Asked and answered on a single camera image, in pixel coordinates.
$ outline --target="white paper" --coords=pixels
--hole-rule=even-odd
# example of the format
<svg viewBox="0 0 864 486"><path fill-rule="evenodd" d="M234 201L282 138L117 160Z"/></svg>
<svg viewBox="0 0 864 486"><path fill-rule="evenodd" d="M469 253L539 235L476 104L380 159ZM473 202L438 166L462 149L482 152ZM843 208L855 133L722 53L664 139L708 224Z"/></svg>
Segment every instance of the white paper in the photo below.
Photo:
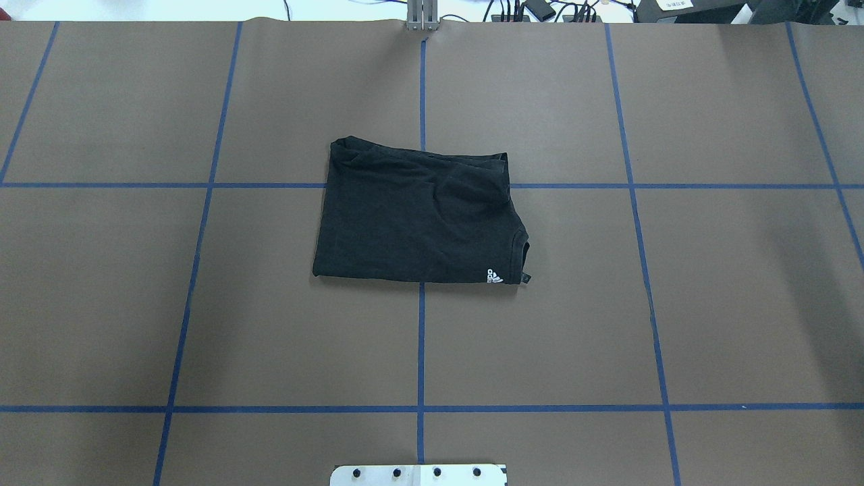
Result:
<svg viewBox="0 0 864 486"><path fill-rule="evenodd" d="M669 10L681 10L681 9L689 9L693 6L692 0L657 0L657 5L660 6L661 10L669 11Z"/></svg>

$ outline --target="horizontal blue line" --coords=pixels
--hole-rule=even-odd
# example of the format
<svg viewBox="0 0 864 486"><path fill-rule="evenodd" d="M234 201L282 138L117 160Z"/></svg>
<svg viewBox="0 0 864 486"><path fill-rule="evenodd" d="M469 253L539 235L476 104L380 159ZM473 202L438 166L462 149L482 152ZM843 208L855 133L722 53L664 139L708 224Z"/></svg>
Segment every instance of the horizontal blue line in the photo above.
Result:
<svg viewBox="0 0 864 486"><path fill-rule="evenodd" d="M214 182L215 189L324 189L324 182ZM4 188L53 189L206 189L208 182L3 182ZM515 182L512 189L629 189L626 183ZM833 184L635 183L635 189L834 189ZM842 184L864 189L864 184Z"/></svg>
<svg viewBox="0 0 864 486"><path fill-rule="evenodd" d="M672 412L718 412L746 410L864 410L864 403L703 403L669 405Z"/></svg>
<svg viewBox="0 0 864 486"><path fill-rule="evenodd" d="M111 405L0 405L0 413L165 413L165 407Z"/></svg>
<svg viewBox="0 0 864 486"><path fill-rule="evenodd" d="M662 412L663 405L431 405L426 413Z"/></svg>
<svg viewBox="0 0 864 486"><path fill-rule="evenodd" d="M413 405L388 406L175 406L174 413L416 413ZM430 405L425 413L662 412L661 404L632 405ZM864 410L864 402L670 404L672 412L758 410ZM164 406L0 405L0 413L165 413Z"/></svg>
<svg viewBox="0 0 864 486"><path fill-rule="evenodd" d="M175 406L174 413L416 413L408 406Z"/></svg>

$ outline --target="white plastic part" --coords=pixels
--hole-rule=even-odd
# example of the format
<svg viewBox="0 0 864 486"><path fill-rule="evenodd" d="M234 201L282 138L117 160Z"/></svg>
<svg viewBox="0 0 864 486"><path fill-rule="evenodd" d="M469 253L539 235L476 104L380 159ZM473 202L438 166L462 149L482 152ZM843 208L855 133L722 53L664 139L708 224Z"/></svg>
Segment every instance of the white plastic part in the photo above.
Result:
<svg viewBox="0 0 864 486"><path fill-rule="evenodd" d="M330 486L506 486L506 484L507 466L500 464L340 466L330 475Z"/></svg>

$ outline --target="white logo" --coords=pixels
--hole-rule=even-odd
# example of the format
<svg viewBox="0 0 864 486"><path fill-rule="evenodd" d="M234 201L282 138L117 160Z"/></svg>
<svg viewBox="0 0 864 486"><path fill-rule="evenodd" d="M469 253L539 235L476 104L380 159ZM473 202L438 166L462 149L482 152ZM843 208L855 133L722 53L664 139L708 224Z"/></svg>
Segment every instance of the white logo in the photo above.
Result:
<svg viewBox="0 0 864 486"><path fill-rule="evenodd" d="M486 283L487 284L500 284L504 282L504 280L498 276L491 268L486 272Z"/></svg>

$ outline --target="fabric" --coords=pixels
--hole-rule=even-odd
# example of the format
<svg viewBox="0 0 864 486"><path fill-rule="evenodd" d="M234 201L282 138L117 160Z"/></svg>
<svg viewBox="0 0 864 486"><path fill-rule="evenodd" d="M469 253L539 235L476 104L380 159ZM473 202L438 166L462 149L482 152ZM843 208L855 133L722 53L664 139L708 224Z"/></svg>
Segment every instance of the fabric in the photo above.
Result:
<svg viewBox="0 0 864 486"><path fill-rule="evenodd" d="M330 144L315 276L519 284L528 246L507 154Z"/></svg>

